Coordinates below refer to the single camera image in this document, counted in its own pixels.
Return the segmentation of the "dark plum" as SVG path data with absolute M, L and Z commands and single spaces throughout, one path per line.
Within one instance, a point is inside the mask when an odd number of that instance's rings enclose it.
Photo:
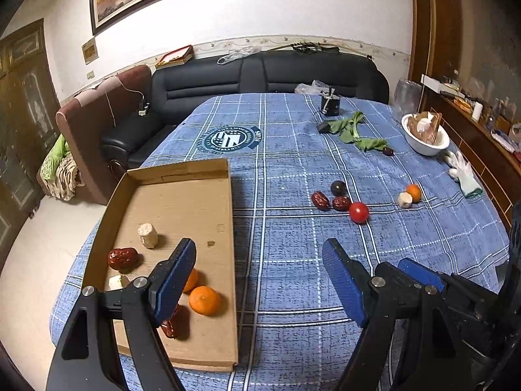
M 347 185 L 343 181 L 336 180 L 331 184 L 330 190 L 335 197 L 345 196 L 347 194 Z

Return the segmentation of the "green leafy vegetable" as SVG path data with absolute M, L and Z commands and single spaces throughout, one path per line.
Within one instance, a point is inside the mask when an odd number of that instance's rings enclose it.
M 330 133 L 337 134 L 339 139 L 345 144 L 353 144 L 362 152 L 370 150 L 382 152 L 388 147 L 388 142 L 384 138 L 370 138 L 359 133 L 358 126 L 364 120 L 364 113 L 357 110 L 350 117 L 327 121 L 326 124 L 330 128 Z

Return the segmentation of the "clear plastic bag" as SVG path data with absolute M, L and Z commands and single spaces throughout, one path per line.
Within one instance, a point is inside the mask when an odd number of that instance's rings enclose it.
M 300 83 L 295 89 L 295 94 L 329 94 L 331 87 L 320 80 L 313 80 L 311 84 Z

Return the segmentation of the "black leather sofa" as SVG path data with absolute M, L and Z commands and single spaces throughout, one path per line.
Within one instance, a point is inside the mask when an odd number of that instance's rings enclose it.
M 226 94 L 291 93 L 319 80 L 345 97 L 386 103 L 387 79 L 368 57 L 339 52 L 263 51 L 220 65 L 215 57 L 157 70 L 147 113 L 124 116 L 103 132 L 100 151 L 115 174 L 138 168 L 201 103 Z

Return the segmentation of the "brown wooden cabinet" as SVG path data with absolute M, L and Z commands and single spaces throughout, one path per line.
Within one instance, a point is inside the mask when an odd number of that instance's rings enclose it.
M 59 109 L 43 21 L 1 39 L 1 263 L 43 197 L 41 164 L 57 139 Z

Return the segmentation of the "cardboard box tray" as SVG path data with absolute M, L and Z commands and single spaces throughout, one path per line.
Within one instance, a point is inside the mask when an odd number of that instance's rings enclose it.
M 109 290 L 116 270 L 108 254 L 133 248 L 139 262 L 130 280 L 151 276 L 156 265 L 176 260 L 152 297 L 152 315 L 167 317 L 175 305 L 179 338 L 160 337 L 173 366 L 198 371 L 232 371 L 238 363 L 232 184 L 226 159 L 208 159 L 132 169 L 120 179 L 99 224 L 83 276 L 84 286 Z M 194 311 L 182 287 L 191 270 L 198 284 L 215 290 L 219 311 Z

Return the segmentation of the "red tomato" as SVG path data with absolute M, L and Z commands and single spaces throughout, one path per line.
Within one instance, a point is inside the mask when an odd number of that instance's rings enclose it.
M 354 223 L 364 224 L 369 218 L 369 209 L 362 202 L 353 202 L 349 207 L 349 217 Z

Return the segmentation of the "white yam piece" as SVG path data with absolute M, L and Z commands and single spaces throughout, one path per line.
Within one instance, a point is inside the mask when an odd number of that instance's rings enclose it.
M 158 234 L 155 227 L 151 223 L 142 223 L 139 225 L 138 235 L 141 244 L 148 249 L 155 249 L 158 245 Z
M 406 192 L 402 192 L 398 194 L 397 203 L 400 208 L 410 208 L 413 203 L 412 195 Z

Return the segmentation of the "orange tangerine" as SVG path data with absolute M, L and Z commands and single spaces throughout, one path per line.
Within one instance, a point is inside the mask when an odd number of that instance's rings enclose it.
M 220 310 L 221 296 L 209 286 L 199 286 L 191 291 L 188 303 L 198 314 L 214 316 Z
M 412 196 L 412 202 L 418 203 L 421 201 L 422 192 L 418 185 L 410 184 L 406 187 L 406 193 L 409 193 Z
M 198 272 L 198 270 L 196 268 L 193 268 L 191 270 L 191 273 L 188 276 L 186 284 L 185 284 L 185 286 L 183 288 L 183 292 L 184 293 L 191 292 L 194 288 L 197 287 L 198 280 L 199 280 L 199 272 Z

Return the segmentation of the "black small pouch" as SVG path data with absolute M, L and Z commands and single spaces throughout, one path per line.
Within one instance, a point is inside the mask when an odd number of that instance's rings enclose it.
M 332 123 L 330 121 L 324 121 L 324 122 L 319 123 L 317 125 L 317 131 L 320 134 L 334 133 L 334 131 L 332 129 Z

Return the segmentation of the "red jujube date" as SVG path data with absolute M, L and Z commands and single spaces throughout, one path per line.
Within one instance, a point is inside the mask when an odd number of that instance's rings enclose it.
M 336 196 L 332 200 L 332 208 L 339 212 L 348 212 L 351 206 L 351 199 L 347 196 Z
M 330 200 L 329 198 L 322 192 L 314 192 L 311 195 L 311 201 L 321 211 L 329 211 L 330 210 Z

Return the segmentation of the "wooden side shelf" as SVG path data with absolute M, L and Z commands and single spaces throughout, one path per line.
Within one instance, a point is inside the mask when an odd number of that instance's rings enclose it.
M 442 127 L 463 153 L 483 184 L 506 229 L 511 228 L 513 208 L 520 201 L 520 163 L 494 140 L 491 133 L 435 91 L 438 83 L 422 74 L 420 108 L 442 115 Z

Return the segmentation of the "brown paper in bowl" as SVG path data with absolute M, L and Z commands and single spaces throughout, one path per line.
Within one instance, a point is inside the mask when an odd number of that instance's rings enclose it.
M 407 128 L 420 141 L 429 145 L 437 145 L 441 121 L 441 113 L 422 111 L 408 119 Z

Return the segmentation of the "clear plastic cup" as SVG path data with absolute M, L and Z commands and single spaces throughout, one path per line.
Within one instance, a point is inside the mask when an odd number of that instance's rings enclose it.
M 402 117 L 418 111 L 422 86 L 414 81 L 400 80 L 394 93 L 392 117 L 400 123 Z

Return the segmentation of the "dark red date in box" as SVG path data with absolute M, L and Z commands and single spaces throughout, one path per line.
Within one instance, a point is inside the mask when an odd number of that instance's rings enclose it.
M 161 323 L 161 330 L 169 339 L 185 341 L 190 335 L 190 312 L 184 305 L 177 305 L 169 319 Z

